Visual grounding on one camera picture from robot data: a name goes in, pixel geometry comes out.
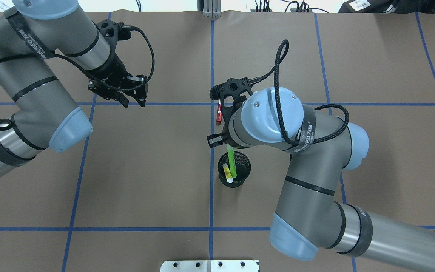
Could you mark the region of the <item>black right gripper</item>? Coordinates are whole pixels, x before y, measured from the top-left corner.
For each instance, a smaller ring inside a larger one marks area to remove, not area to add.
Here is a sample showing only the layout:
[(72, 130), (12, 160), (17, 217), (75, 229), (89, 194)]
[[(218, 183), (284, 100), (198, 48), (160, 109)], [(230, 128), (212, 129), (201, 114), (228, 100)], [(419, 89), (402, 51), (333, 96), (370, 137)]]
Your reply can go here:
[(224, 121), (223, 131), (220, 134), (212, 134), (207, 136), (209, 148), (214, 148), (224, 144), (230, 144), (234, 148), (246, 148), (244, 144), (239, 144), (235, 140), (236, 136), (231, 136), (229, 127), (233, 128), (231, 117), (245, 103), (246, 96), (243, 93), (252, 95), (249, 79), (228, 79), (225, 83), (213, 86), (210, 89), (210, 99), (219, 100), (221, 102), (221, 113)]

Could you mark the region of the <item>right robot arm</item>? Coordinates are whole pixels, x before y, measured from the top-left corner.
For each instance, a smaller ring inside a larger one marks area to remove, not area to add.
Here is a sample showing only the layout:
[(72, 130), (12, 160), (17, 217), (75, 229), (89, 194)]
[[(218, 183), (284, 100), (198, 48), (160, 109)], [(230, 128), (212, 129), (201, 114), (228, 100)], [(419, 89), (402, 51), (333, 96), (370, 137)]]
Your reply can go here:
[(222, 107), (221, 134), (209, 146), (268, 145), (290, 154), (290, 165), (270, 227), (276, 250), (302, 261), (320, 248), (410, 270), (435, 272), (435, 231), (334, 200), (340, 174), (361, 165), (369, 149), (363, 128), (300, 101), (287, 88), (253, 93), (255, 79), (228, 79), (211, 88)]

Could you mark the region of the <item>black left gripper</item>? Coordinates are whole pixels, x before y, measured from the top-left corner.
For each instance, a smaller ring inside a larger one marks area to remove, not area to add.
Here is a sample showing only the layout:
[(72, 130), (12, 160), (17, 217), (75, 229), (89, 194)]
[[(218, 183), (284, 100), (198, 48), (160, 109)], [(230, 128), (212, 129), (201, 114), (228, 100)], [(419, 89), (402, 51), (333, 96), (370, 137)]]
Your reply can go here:
[(128, 107), (128, 98), (136, 100), (140, 107), (145, 107), (148, 86), (141, 85), (147, 80), (144, 74), (132, 76), (127, 72), (126, 67), (119, 57), (111, 57), (102, 67), (91, 70), (90, 74), (107, 85), (113, 86), (116, 90), (108, 88), (103, 84), (92, 80), (88, 83), (88, 90), (97, 94), (105, 100), (118, 101), (123, 107)]

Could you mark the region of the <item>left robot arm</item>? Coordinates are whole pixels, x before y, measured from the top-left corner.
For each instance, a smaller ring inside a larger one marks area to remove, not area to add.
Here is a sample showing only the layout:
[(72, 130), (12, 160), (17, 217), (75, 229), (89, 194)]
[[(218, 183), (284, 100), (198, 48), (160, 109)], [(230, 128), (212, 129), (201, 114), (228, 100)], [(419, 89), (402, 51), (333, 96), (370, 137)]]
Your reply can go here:
[(31, 162), (47, 148), (57, 153), (88, 137), (93, 127), (46, 61), (60, 58), (88, 79), (105, 100), (141, 107), (151, 76), (133, 76), (116, 54), (131, 25), (94, 23), (77, 0), (14, 0), (0, 17), (0, 86), (19, 110), (0, 119), (0, 177)]

